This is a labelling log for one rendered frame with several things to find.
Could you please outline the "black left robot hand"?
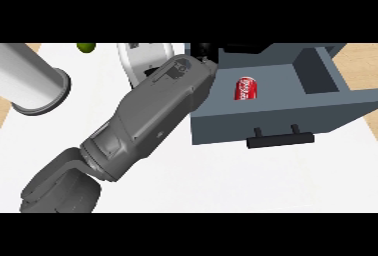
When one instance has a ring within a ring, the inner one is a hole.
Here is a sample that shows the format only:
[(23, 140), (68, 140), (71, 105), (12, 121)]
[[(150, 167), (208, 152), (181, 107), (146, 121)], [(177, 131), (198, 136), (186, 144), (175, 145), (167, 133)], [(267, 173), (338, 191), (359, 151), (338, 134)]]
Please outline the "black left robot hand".
[(212, 61), (218, 63), (218, 45), (215, 43), (192, 43), (190, 56), (201, 62)]

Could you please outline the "red soda can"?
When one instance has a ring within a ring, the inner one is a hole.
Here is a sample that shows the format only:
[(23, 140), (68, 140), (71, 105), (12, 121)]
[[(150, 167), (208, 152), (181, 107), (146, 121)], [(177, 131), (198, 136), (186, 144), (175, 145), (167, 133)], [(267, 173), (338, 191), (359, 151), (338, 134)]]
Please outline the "red soda can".
[(257, 98), (257, 81), (251, 77), (240, 77), (236, 81), (234, 99), (249, 100)]

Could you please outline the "grey open drawer box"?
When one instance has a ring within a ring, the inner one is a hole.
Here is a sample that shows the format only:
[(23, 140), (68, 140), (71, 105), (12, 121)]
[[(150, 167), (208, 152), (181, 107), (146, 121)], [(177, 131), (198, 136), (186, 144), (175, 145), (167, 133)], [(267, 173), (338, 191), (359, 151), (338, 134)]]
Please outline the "grey open drawer box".
[[(332, 58), (344, 43), (273, 43), (258, 54), (218, 52), (218, 72), (202, 107), (208, 115), (282, 110), (308, 102), (310, 96), (347, 91)], [(257, 81), (257, 98), (234, 100), (236, 81)]]

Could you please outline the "grey drawer front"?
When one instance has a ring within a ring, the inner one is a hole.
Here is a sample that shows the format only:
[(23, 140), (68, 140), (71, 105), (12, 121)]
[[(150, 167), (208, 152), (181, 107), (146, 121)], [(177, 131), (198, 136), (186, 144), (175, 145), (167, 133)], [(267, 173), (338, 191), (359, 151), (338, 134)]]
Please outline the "grey drawer front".
[(328, 133), (378, 109), (378, 90), (288, 96), (260, 95), (252, 100), (209, 96), (190, 115), (192, 144), (245, 140), (260, 128), (264, 136)]

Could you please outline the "white cylinder with grey rim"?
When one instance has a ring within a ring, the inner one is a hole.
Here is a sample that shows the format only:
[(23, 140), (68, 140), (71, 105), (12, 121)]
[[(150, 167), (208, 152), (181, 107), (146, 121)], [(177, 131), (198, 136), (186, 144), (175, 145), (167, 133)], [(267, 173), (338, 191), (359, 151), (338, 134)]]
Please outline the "white cylinder with grey rim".
[(26, 116), (43, 115), (71, 91), (66, 72), (53, 68), (25, 43), (0, 43), (0, 96)]

